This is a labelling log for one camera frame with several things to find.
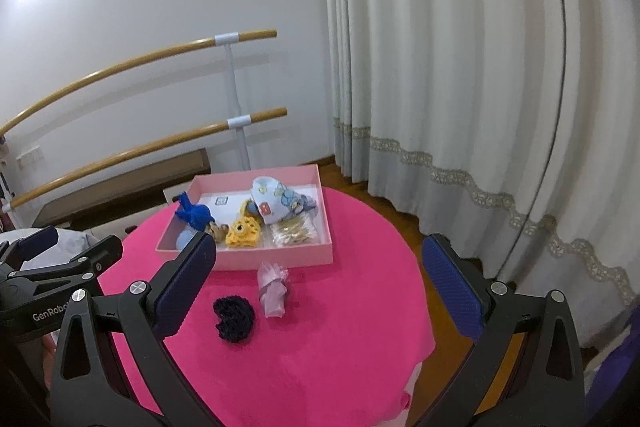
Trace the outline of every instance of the pink wrapped item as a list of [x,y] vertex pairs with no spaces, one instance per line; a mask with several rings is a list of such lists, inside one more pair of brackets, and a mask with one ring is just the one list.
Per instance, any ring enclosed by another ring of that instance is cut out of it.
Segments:
[[278,263],[262,263],[258,268],[258,289],[260,304],[265,317],[284,315],[284,298],[287,295],[289,271]]

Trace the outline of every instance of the wooden floor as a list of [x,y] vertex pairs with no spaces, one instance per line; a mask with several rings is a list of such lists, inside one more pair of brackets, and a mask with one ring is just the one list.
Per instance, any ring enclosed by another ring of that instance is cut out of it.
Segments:
[[[416,257],[420,259],[420,247],[424,236],[418,230],[417,217],[398,212],[389,201],[371,196],[367,192],[366,182],[352,184],[348,178],[345,178],[340,173],[340,169],[335,163],[320,166],[320,177],[324,187],[335,188],[363,201],[386,217],[402,234]],[[420,418],[420,415],[446,387],[471,347],[471,341],[462,337],[456,331],[453,321],[449,317],[433,284],[431,284],[424,270],[420,269],[422,270],[422,279],[427,292],[436,349],[422,364],[422,372],[415,386],[414,399],[407,422],[408,426],[413,425]],[[522,337],[520,335],[514,337],[510,350],[494,380],[494,384],[479,407],[479,411],[492,407],[497,401],[511,372],[521,341]]]

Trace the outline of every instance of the plastic bag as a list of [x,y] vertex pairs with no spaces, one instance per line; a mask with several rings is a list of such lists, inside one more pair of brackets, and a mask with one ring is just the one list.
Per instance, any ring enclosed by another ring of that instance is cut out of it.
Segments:
[[265,317],[284,315],[284,298],[287,295],[289,271],[277,263],[262,263],[258,268],[260,304]]
[[318,230],[308,212],[269,225],[273,243],[276,247],[290,247],[300,243],[314,243],[318,240]]

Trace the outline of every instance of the silver screw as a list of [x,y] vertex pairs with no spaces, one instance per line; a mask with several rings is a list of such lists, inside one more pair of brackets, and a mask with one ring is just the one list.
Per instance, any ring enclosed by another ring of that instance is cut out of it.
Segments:
[[146,283],[144,281],[136,281],[131,286],[129,286],[129,291],[133,293],[133,295],[137,295],[146,290]]
[[551,298],[556,302],[564,302],[564,294],[560,290],[553,290]]
[[80,302],[82,299],[84,299],[85,295],[86,295],[86,292],[84,290],[80,289],[80,290],[74,291],[73,294],[71,295],[71,298],[75,302]]
[[491,291],[498,295],[507,293],[507,285],[504,282],[496,281],[491,285]]

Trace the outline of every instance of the yellow crochet item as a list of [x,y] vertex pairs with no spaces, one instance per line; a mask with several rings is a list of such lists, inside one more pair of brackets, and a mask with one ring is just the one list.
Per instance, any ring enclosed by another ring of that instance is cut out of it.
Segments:
[[225,238],[226,245],[235,248],[255,248],[258,245],[258,241],[260,241],[260,225],[253,217],[236,219]]

